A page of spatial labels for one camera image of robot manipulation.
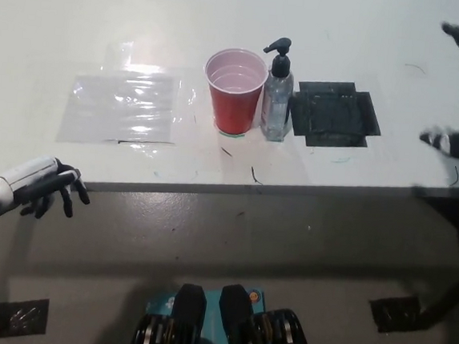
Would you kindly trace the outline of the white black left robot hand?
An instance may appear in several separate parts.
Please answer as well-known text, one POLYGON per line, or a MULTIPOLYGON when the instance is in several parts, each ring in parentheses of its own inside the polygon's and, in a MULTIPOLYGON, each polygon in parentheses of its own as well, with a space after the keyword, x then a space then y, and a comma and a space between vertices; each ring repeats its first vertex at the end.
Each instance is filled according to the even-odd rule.
POLYGON ((39 219, 50 209, 54 194, 62 197, 66 217, 73 216, 72 191, 84 204, 89 204, 87 188, 81 172, 55 157, 43 156, 10 169, 0 175, 0 217, 13 209, 20 214, 33 214, 39 219))

